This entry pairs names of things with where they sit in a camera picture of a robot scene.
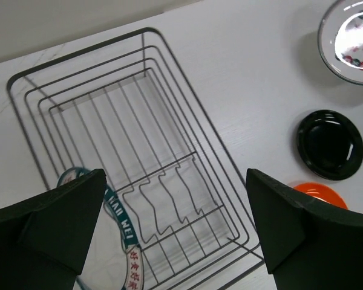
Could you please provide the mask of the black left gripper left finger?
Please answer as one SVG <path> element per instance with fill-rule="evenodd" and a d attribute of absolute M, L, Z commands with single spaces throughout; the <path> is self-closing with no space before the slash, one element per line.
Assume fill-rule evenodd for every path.
<path fill-rule="evenodd" d="M 105 172 L 96 169 L 0 209 L 0 289 L 72 289 L 105 188 Z"/>

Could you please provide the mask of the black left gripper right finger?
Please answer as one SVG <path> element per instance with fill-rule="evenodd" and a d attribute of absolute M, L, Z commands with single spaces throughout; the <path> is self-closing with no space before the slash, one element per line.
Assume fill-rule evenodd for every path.
<path fill-rule="evenodd" d="M 278 289 L 363 289 L 363 214 L 248 169 L 246 190 Z"/>

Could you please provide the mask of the green rimmed white plate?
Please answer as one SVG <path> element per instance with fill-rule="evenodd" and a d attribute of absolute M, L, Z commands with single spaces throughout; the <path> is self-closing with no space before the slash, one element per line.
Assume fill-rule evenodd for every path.
<path fill-rule="evenodd" d="M 124 205 L 107 185 L 87 259 L 73 288 L 143 289 L 144 282 L 138 236 Z"/>

